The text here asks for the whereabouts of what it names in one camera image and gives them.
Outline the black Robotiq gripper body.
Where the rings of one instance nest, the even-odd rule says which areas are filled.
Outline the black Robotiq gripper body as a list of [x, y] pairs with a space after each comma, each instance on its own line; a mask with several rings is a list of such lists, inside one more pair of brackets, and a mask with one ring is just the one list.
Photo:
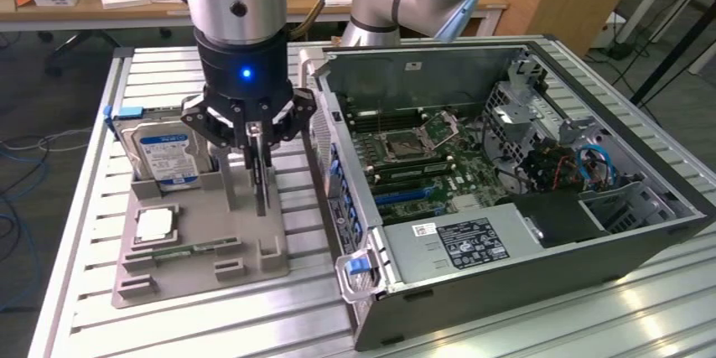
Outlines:
[[208, 106], [227, 118], [239, 108], [247, 122], [276, 115], [294, 96], [287, 32], [255, 44], [215, 43], [202, 31], [194, 33]]

